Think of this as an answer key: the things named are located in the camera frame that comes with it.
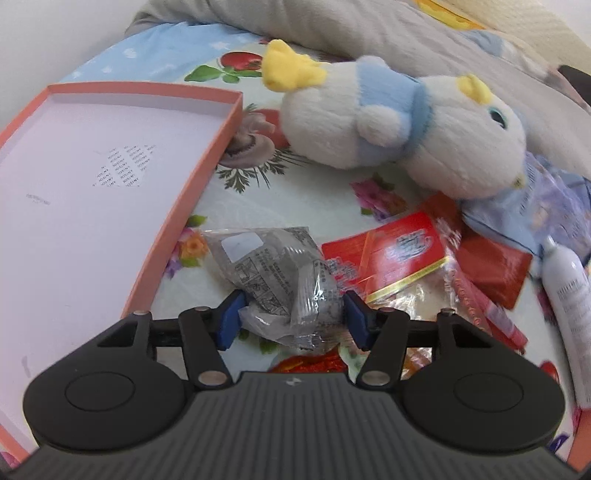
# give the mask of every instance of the yellow crown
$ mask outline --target yellow crown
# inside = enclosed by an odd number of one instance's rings
[[[326,70],[322,62],[296,53],[283,40],[272,40],[262,59],[262,81],[273,92],[291,92],[322,85]]]
[[[476,103],[486,105],[492,100],[492,92],[480,78],[476,75],[469,74],[456,79],[457,87],[460,91],[471,98]]]

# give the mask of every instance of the red packet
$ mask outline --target red packet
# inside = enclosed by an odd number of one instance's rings
[[[446,261],[439,233],[423,212],[323,244],[322,253],[341,291],[355,290],[368,303],[403,289]]]

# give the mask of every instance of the metal screw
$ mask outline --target metal screw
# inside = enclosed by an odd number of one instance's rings
[[[361,380],[371,387],[381,387],[390,383],[390,375],[380,370],[370,370],[361,375]]]
[[[207,370],[201,373],[197,380],[202,385],[206,385],[208,387],[219,387],[223,385],[228,380],[228,376],[224,372],[220,372],[218,370]]]

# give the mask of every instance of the white bottle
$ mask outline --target white bottle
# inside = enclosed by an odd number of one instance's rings
[[[591,287],[570,248],[544,241],[542,283],[558,320],[581,408],[591,407]]]

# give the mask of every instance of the stuffed bird toy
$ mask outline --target stuffed bird toy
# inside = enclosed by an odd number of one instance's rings
[[[285,92],[280,122],[297,154],[336,168],[398,161],[421,186],[492,196],[523,172],[515,112],[474,75],[412,78],[379,57],[321,63],[273,40],[265,86]]]

